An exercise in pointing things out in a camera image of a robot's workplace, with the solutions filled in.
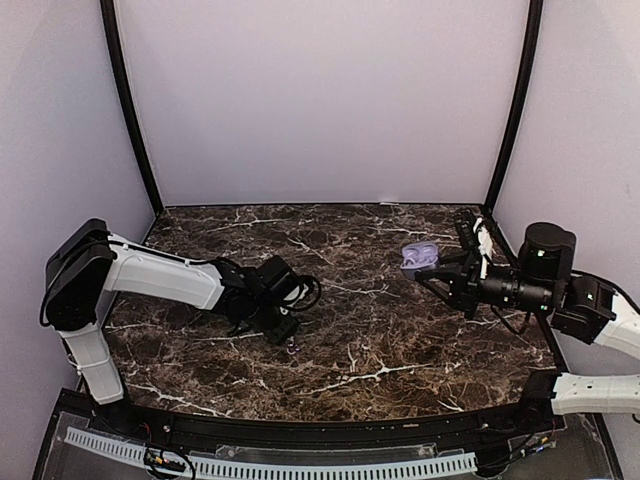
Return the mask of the purple earbud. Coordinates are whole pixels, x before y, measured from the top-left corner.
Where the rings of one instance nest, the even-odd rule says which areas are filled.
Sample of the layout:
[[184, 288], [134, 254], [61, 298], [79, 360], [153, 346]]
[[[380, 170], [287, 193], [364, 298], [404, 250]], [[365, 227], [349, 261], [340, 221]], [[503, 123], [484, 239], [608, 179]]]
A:
[[401, 267], [403, 269], [414, 269], [419, 268], [422, 265], [422, 260], [420, 256], [405, 256], [402, 262]]
[[295, 355], [295, 354], [297, 354], [299, 351], [300, 351], [300, 347], [299, 347], [299, 346], [298, 346], [298, 345], [297, 345], [293, 340], [290, 340], [290, 341], [287, 343], [287, 346], [286, 346], [286, 352], [287, 352], [289, 355]]

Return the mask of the purple grey earbud case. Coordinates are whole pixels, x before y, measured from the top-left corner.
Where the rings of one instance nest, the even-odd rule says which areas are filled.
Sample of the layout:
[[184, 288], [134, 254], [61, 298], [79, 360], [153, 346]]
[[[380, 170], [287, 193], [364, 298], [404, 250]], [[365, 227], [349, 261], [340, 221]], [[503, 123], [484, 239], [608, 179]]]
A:
[[419, 271], [434, 269], [439, 264], [439, 248], [434, 242], [421, 241], [401, 248], [401, 272], [409, 280], [414, 280]]

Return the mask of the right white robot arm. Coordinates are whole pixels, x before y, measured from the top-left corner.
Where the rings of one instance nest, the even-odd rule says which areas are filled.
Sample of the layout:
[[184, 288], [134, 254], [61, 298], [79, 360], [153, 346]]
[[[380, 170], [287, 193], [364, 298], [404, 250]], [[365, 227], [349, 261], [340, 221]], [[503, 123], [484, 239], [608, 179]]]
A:
[[[460, 251], [442, 256], [431, 242], [403, 248], [404, 275], [449, 307], [472, 317], [486, 304], [495, 315], [518, 310], [585, 344], [639, 355], [639, 308], [613, 283], [573, 270], [577, 238], [548, 222], [525, 230], [514, 267], [492, 259], [485, 222], [469, 212], [456, 220]], [[510, 424], [534, 432], [548, 416], [574, 413], [639, 414], [637, 375], [585, 376], [559, 368], [533, 372]]]

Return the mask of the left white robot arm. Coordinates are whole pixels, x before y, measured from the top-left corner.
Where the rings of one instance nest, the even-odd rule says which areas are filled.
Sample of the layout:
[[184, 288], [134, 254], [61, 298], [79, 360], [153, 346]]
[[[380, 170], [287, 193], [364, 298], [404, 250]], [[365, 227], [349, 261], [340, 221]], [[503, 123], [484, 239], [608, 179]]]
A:
[[225, 317], [236, 330], [263, 332], [273, 343], [292, 336], [292, 314], [314, 290], [279, 256], [242, 267], [226, 258], [193, 260], [130, 242], [104, 221], [85, 222], [47, 261], [39, 321], [59, 333], [101, 417], [120, 436], [141, 427], [97, 320], [105, 292], [171, 300]]

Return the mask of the black front rail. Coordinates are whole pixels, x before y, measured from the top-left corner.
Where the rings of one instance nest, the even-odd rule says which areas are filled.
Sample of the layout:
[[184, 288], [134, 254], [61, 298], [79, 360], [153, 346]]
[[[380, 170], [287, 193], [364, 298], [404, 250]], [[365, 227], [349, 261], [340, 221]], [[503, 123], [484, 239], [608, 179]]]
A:
[[152, 442], [186, 451], [222, 446], [274, 449], [375, 449], [434, 445], [437, 450], [501, 449], [511, 439], [565, 428], [548, 407], [520, 403], [466, 413], [364, 422], [275, 422], [226, 419], [135, 405]]

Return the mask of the right black frame post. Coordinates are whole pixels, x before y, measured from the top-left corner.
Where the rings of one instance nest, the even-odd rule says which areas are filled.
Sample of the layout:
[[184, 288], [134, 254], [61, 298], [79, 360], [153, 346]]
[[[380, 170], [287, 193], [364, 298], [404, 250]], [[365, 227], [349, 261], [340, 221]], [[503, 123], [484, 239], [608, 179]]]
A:
[[515, 147], [533, 71], [543, 8], [543, 0], [529, 1], [513, 96], [493, 174], [483, 203], [488, 216], [494, 214]]

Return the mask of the black frame post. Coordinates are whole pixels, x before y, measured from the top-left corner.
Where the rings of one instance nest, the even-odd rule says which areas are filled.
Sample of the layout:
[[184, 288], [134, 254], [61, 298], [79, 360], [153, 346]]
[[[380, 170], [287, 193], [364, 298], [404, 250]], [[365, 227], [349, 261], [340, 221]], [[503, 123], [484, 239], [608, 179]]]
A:
[[121, 112], [146, 196], [154, 215], [158, 217], [164, 211], [164, 204], [152, 170], [136, 107], [134, 105], [120, 38], [116, 4], [113, 0], [100, 0], [99, 4], [109, 60]]
[[488, 216], [494, 214], [515, 147], [533, 71], [543, 8], [543, 0], [529, 1], [513, 96], [493, 174], [483, 203]]

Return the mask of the left black frame post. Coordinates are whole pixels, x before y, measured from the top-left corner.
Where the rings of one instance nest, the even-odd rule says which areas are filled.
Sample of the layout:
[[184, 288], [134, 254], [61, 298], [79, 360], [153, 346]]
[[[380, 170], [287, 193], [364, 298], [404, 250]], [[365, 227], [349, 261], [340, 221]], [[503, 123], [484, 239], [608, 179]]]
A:
[[121, 112], [146, 196], [154, 215], [158, 217], [164, 211], [164, 204], [152, 170], [136, 107], [134, 105], [120, 38], [116, 4], [113, 0], [100, 0], [99, 4], [109, 60]]

